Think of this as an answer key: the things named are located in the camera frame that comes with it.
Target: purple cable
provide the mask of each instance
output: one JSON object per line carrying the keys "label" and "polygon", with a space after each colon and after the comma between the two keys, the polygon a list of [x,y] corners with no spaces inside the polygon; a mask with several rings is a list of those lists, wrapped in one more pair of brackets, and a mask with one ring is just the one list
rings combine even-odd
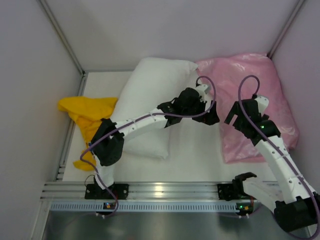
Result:
{"label": "purple cable", "polygon": [[248,122],[253,126],[253,128],[283,157],[283,159],[285,160],[285,162],[288,164],[288,166],[291,168],[291,170],[293,171],[293,173],[298,176],[298,179],[299,181],[302,183],[302,185],[304,186],[305,190],[308,192],[308,194],[310,195],[311,197],[311,200],[312,200],[312,203],[313,203],[313,206],[315,208],[315,212],[316,212],[316,218],[317,218],[317,228],[316,228],[316,231],[315,233],[311,236],[311,237],[308,237],[308,238],[304,238],[304,237],[299,237],[299,236],[295,236],[293,235],[292,233],[288,233],[290,236],[296,238],[296,239],[300,239],[300,240],[313,240],[315,239],[319,233],[320,233],[320,227],[319,227],[319,222],[320,222],[320,211],[319,211],[319,208],[318,208],[318,204],[317,204],[317,201],[314,197],[314,194],[311,192],[310,188],[308,187],[308,185],[305,183],[305,180],[304,178],[300,177],[299,176],[299,173],[298,171],[296,170],[296,168],[292,165],[292,163],[289,161],[289,159],[284,156],[284,153],[279,149],[277,148],[277,146],[271,141],[268,139],[268,137],[254,124],[254,122],[250,119],[250,117],[248,116],[248,114],[246,113],[245,111],[245,108],[242,104],[242,100],[241,100],[241,89],[242,89],[242,86],[243,84],[245,83],[245,81],[249,78],[254,78],[257,83],[258,83],[258,86],[257,86],[257,89],[255,91],[255,94],[258,92],[259,90],[259,87],[260,87],[260,80],[259,78],[257,78],[255,75],[248,75],[246,76],[240,83],[240,86],[239,86],[239,89],[238,89],[238,99],[239,99],[239,104],[240,104],[240,108],[242,110],[242,113],[243,115],[245,116],[245,118],[248,120]]}
{"label": "purple cable", "polygon": [[[216,101],[216,87],[215,87],[215,85],[214,85],[214,82],[213,82],[209,77],[207,77],[207,76],[199,76],[199,77],[196,79],[196,83],[198,83],[199,79],[201,79],[201,78],[205,78],[205,79],[209,80],[209,82],[210,82],[211,85],[212,85],[213,93],[214,93],[214,95],[213,95],[213,100],[212,100],[212,102],[211,102],[211,105],[210,105],[210,107],[209,107],[206,111],[204,111],[204,112],[202,112],[202,113],[199,113],[199,114],[196,114],[196,115],[179,115],[179,114],[163,113],[163,112],[157,112],[157,113],[154,113],[154,114],[152,114],[152,115],[154,115],[154,116],[170,116],[170,117],[177,117],[177,118],[197,118],[197,117],[200,117],[200,116],[206,114],[207,112],[209,112],[209,111],[213,108],[213,106],[214,106],[214,104],[215,104],[215,101]],[[151,117],[151,114],[147,114],[147,115],[141,116],[141,117],[139,117],[135,122],[139,122],[139,121],[141,121],[141,120],[143,120],[143,119],[146,119],[146,118],[148,118],[148,117]],[[85,159],[84,159],[84,156],[86,155],[86,153],[88,153],[89,151],[91,151],[95,146],[97,146],[99,143],[101,143],[104,139],[106,139],[106,138],[109,137],[110,135],[114,134],[115,132],[117,132],[117,131],[119,131],[119,130],[121,130],[121,129],[124,129],[124,128],[130,126],[130,125],[132,125],[133,123],[134,123],[133,121],[128,122],[128,123],[126,123],[125,125],[120,126],[119,128],[116,128],[116,129],[108,132],[106,135],[104,135],[103,137],[101,137],[99,140],[97,140],[95,143],[93,143],[90,147],[88,147],[86,150],[84,150],[84,152],[80,155],[80,160],[81,160],[82,162],[87,163],[87,164],[89,164],[90,166],[93,167],[94,171],[96,172],[96,176],[97,176],[98,180],[100,181],[100,183],[102,184],[102,186],[108,191],[108,193],[109,193],[109,194],[113,197],[113,199],[115,200],[115,208],[114,208],[114,210],[113,210],[113,212],[112,212],[111,214],[107,215],[108,217],[112,217],[112,216],[116,213],[116,211],[118,210],[118,208],[119,208],[118,199],[117,199],[117,197],[113,194],[113,192],[112,192],[112,191],[105,185],[105,183],[102,181],[102,179],[101,179],[101,177],[100,177],[100,175],[99,175],[99,172],[98,172],[98,169],[96,168],[96,166],[95,166],[94,164],[92,164],[91,162],[85,160]]]}

